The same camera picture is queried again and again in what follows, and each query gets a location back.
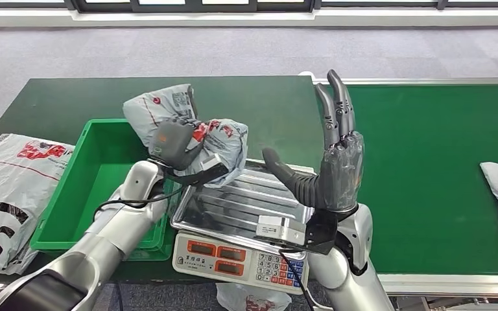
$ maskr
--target robot finger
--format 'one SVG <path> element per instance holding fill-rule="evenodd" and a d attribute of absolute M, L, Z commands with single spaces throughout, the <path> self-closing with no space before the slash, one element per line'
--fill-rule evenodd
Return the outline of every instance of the robot finger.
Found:
<path fill-rule="evenodd" d="M 327 81 L 333 88 L 333 99 L 335 101 L 335 117 L 337 118 L 339 136 L 342 139 L 350 132 L 348 108 L 346 107 L 346 88 L 343 86 L 340 77 L 333 69 L 327 72 Z"/>
<path fill-rule="evenodd" d="M 328 150 L 340 141 L 338 122 L 335 118 L 335 104 L 322 84 L 316 85 L 316 94 L 320 97 L 324 111 L 324 150 Z"/>
<path fill-rule="evenodd" d="M 346 100 L 344 101 L 344 105 L 348 114 L 348 132 L 352 133 L 356 130 L 356 118 L 354 116 L 354 107 L 352 106 L 352 99 L 350 99 L 350 93 L 348 93 L 348 88 L 345 84 L 342 84 L 342 88 L 344 89 L 343 94 L 345 95 Z"/>

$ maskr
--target scale keypad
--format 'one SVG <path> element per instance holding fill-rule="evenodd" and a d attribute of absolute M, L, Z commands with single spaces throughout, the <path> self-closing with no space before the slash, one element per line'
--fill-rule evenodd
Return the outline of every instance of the scale keypad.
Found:
<path fill-rule="evenodd" d="M 257 281 L 278 283 L 281 285 L 300 287 L 295 278 L 295 273 L 302 279 L 304 261 L 290 260 L 289 263 L 295 269 L 291 271 L 289 265 L 278 255 L 259 254 L 257 264 Z"/>

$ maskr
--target digital scale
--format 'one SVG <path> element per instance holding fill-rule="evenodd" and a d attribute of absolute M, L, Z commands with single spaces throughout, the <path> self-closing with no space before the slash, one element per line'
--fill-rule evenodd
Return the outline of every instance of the digital scale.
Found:
<path fill-rule="evenodd" d="M 215 239 L 181 232 L 176 235 L 172 266 L 182 273 L 302 294 L 294 274 L 306 287 L 308 263 L 290 260 L 295 272 L 279 255 L 236 247 Z"/>
<path fill-rule="evenodd" d="M 311 168 L 291 166 L 313 174 Z M 308 282 L 306 252 L 279 255 L 279 246 L 255 239 L 258 218 L 289 217 L 306 223 L 313 209 L 295 200 L 289 190 L 259 161 L 248 160 L 243 173 L 221 188 L 188 187 L 171 218 L 179 229 L 173 268 L 181 273 L 226 282 L 302 294 Z"/>

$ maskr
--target green table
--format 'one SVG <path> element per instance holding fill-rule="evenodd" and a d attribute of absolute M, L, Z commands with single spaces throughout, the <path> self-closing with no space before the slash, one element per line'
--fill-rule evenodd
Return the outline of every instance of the green table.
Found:
<path fill-rule="evenodd" d="M 87 120 L 122 117 L 125 100 L 181 83 L 193 85 L 201 119 L 249 126 L 248 157 L 272 146 L 286 162 L 318 169 L 322 130 L 308 76 L 32 79 L 0 134 L 75 144 Z M 349 86 L 366 141 L 359 201 L 373 213 L 371 256 L 387 291 L 498 296 L 498 202 L 479 168 L 498 162 L 498 83 Z M 40 255 L 30 269 L 48 260 Z M 114 278 L 204 281 L 170 262 L 125 262 Z M 484 282 L 496 290 L 476 286 Z"/>

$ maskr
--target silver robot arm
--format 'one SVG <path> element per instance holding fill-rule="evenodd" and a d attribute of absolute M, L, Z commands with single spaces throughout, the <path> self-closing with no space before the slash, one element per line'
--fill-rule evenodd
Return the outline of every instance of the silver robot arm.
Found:
<path fill-rule="evenodd" d="M 367 206 L 357 203 L 363 136 L 355 131 L 348 89 L 333 70 L 328 72 L 327 79 L 333 88 L 333 98 L 322 84 L 316 86 L 324 114 L 324 156 L 319 175 L 295 172 L 281 162 L 274 150 L 263 150 L 268 169 L 300 203 L 314 207 L 314 214 L 306 225 L 286 225 L 285 228 L 280 225 L 278 230 L 291 232 L 291 236 L 304 236 L 304 243 L 301 239 L 259 230 L 259 226 L 270 222 L 289 224 L 292 220 L 259 218 L 257 234 L 259 238 L 285 244 L 290 251 L 306 251 L 310 271 L 324 287 L 334 310 L 394 311 L 369 258 L 371 212 Z M 294 232 L 294 227 L 305 231 Z"/>
<path fill-rule="evenodd" d="M 111 200 L 146 200 L 163 181 L 158 164 L 140 161 Z M 167 210 L 167 200 L 134 208 L 108 205 L 70 250 L 43 268 L 19 278 L 0 292 L 0 311 L 90 311 L 119 263 Z"/>
<path fill-rule="evenodd" d="M 358 211 L 339 223 L 338 233 L 351 240 L 353 265 L 358 264 L 359 271 L 355 273 L 345 251 L 337 246 L 327 255 L 308 253 L 310 271 L 324 287 L 333 310 L 394 311 L 369 259 L 372 234 L 369 208 L 360 203 Z"/>

